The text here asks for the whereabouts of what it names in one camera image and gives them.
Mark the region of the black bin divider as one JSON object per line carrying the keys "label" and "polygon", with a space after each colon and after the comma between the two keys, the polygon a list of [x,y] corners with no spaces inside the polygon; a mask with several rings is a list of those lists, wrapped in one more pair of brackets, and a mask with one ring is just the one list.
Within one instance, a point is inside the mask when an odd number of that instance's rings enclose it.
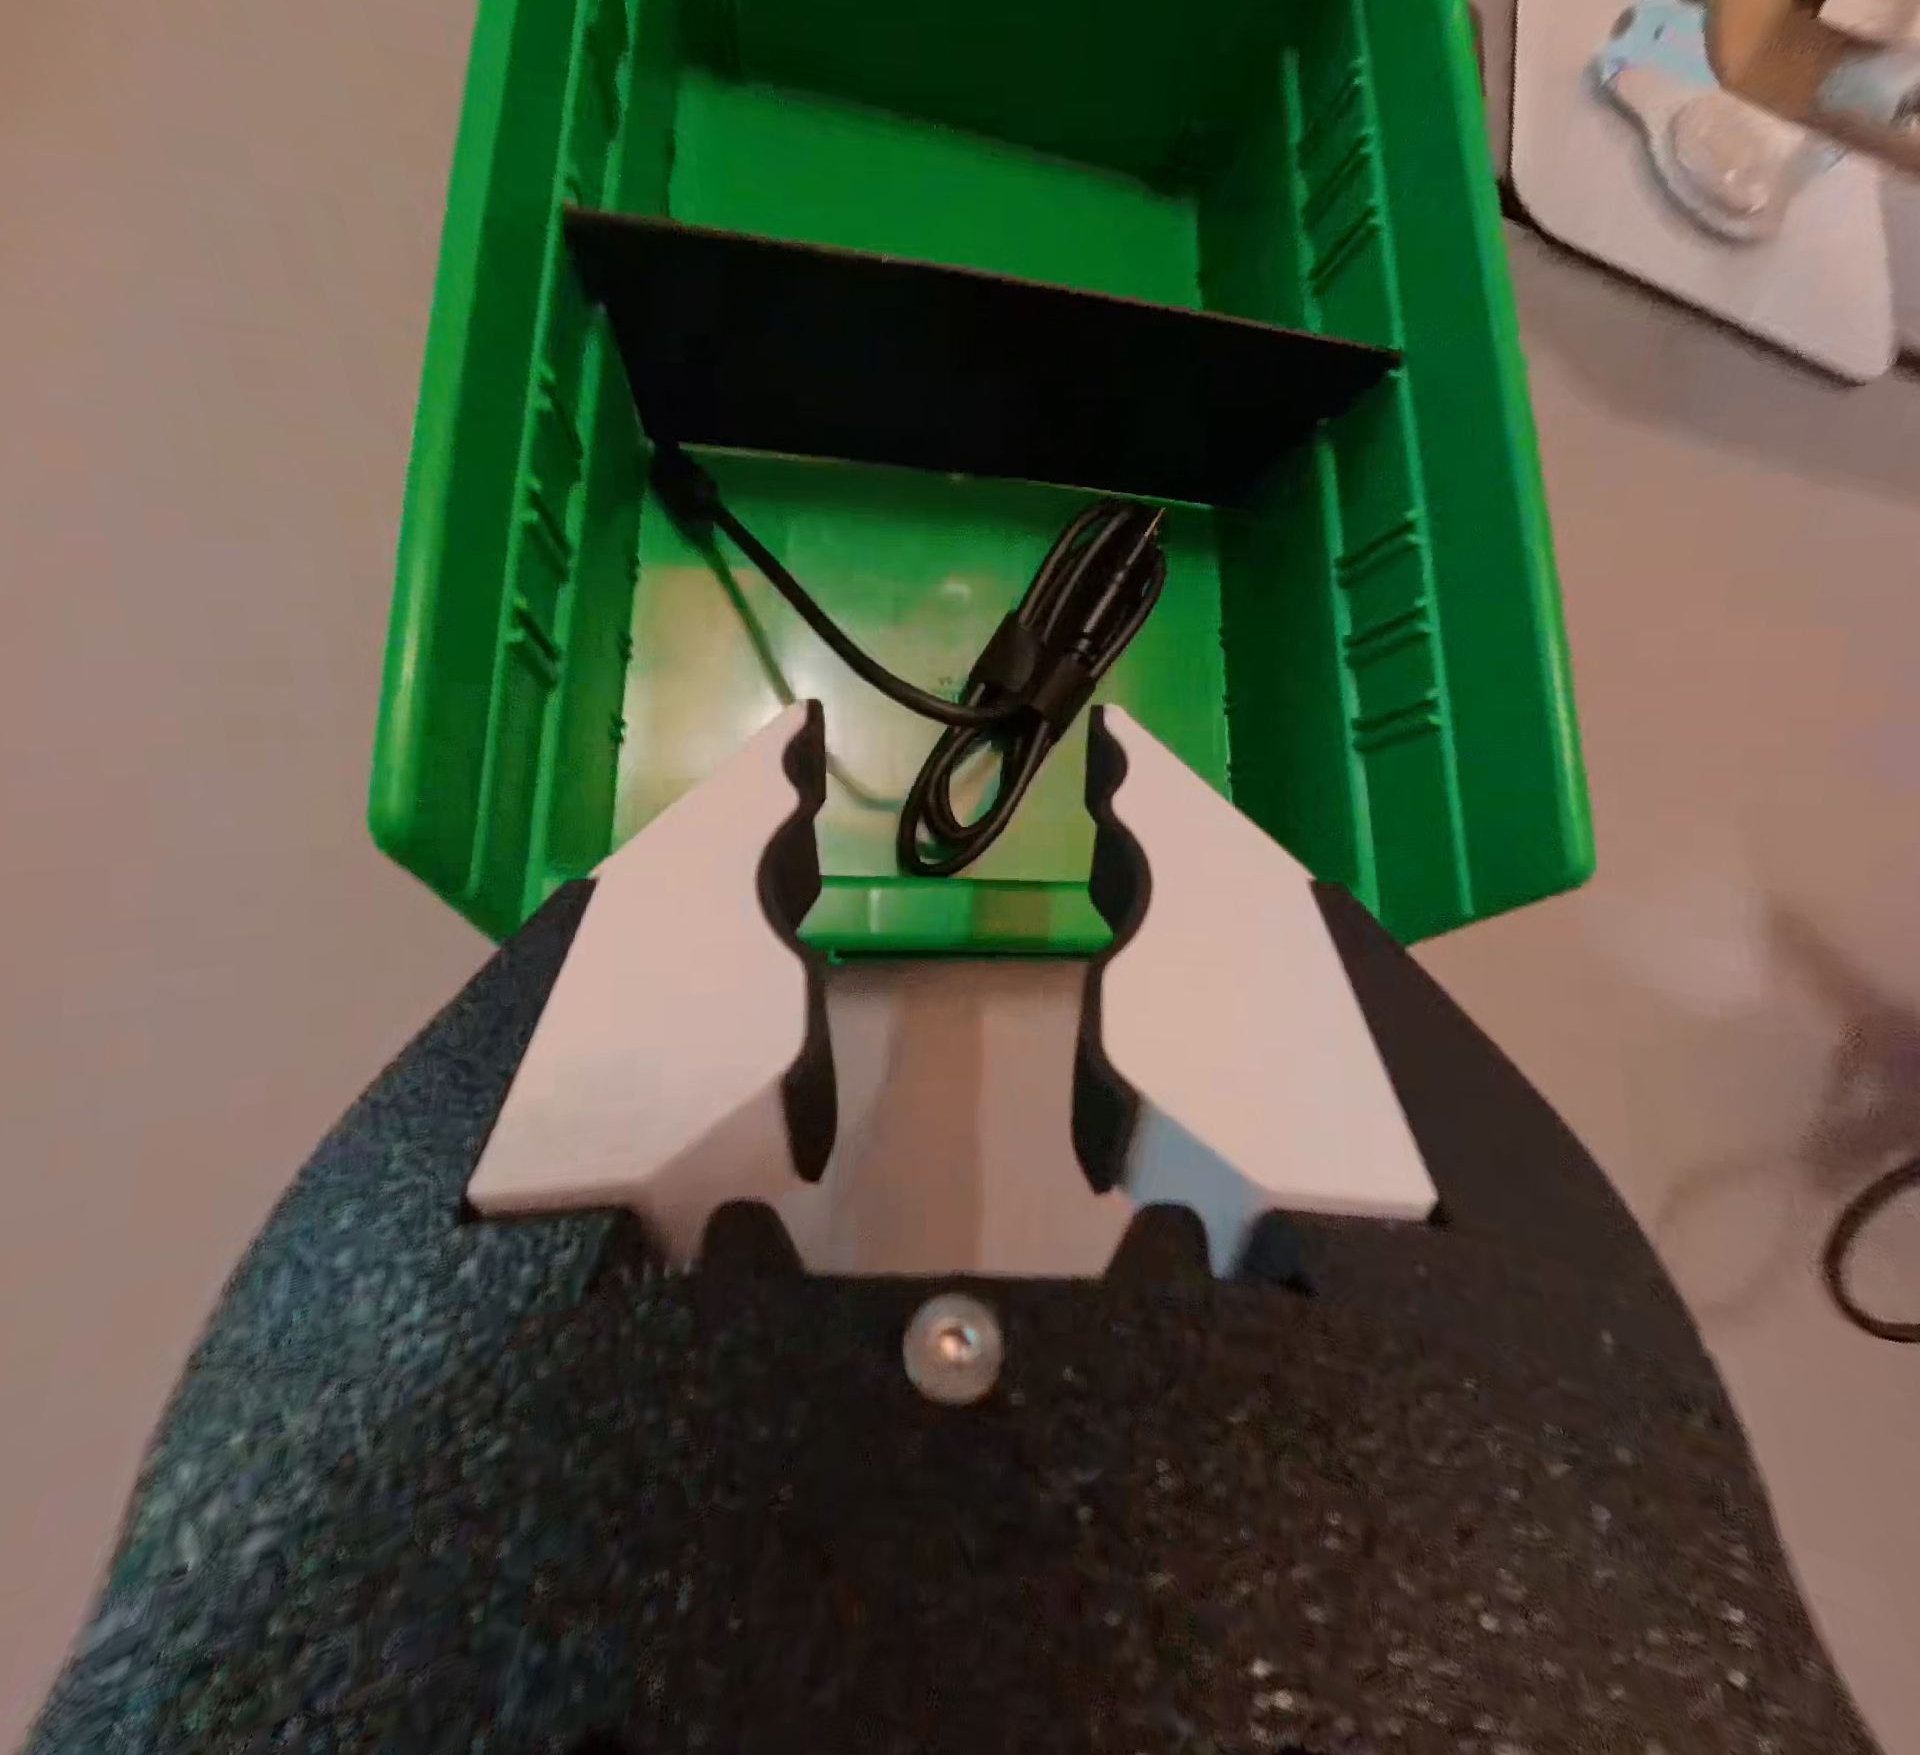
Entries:
{"label": "black bin divider", "polygon": [[1205,309],[583,207],[659,446],[1242,504],[1402,363]]}

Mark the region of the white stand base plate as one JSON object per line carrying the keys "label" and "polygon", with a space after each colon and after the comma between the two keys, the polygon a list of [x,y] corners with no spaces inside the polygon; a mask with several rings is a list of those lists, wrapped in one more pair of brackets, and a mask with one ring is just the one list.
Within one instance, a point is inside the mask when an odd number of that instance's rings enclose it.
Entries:
{"label": "white stand base plate", "polygon": [[1573,252],[1850,383],[1916,358],[1916,190],[1722,89],[1691,0],[1514,0],[1509,126]]}

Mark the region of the grey desk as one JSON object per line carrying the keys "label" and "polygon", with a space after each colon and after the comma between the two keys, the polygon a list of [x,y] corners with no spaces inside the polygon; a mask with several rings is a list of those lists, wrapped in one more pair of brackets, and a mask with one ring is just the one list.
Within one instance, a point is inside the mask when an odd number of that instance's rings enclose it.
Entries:
{"label": "grey desk", "polygon": [[[365,823],[474,6],[4,0],[4,1751],[229,1270],[484,959]],[[1765,1168],[1916,1061],[1916,378],[1507,252],[1596,875],[1424,963],[1661,1231],[1912,1751],[1916,1351]]]}

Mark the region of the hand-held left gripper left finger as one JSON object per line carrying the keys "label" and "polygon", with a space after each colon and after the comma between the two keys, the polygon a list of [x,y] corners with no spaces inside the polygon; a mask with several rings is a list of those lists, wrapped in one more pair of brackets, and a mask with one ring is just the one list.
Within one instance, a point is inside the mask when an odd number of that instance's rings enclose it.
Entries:
{"label": "hand-held left gripper left finger", "polygon": [[828,1239],[826,724],[796,703],[595,872],[468,1179],[476,1215],[618,1208],[674,1264],[731,1203]]}

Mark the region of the green plastic bin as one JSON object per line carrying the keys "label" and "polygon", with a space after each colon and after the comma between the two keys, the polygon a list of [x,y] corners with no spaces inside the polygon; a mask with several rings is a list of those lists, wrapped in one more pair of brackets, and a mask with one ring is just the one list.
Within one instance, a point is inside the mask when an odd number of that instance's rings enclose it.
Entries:
{"label": "green plastic bin", "polygon": [[371,839],[499,941],[813,699],[815,946],[1085,957],[1085,724],[980,863],[899,869],[933,731],[647,496],[570,209],[1396,351],[1246,502],[1170,508],[1096,699],[1405,943],[1591,875],[1466,0],[477,0]]}

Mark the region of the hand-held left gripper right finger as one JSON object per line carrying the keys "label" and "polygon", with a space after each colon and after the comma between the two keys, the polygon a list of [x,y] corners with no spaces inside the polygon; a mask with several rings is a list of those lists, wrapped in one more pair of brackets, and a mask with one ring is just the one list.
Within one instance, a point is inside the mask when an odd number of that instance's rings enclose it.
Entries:
{"label": "hand-held left gripper right finger", "polygon": [[1086,718],[1088,897],[1107,928],[1077,1024],[1077,1167],[1181,1208],[1215,1278],[1267,1215],[1440,1215],[1313,874],[1135,717]]}

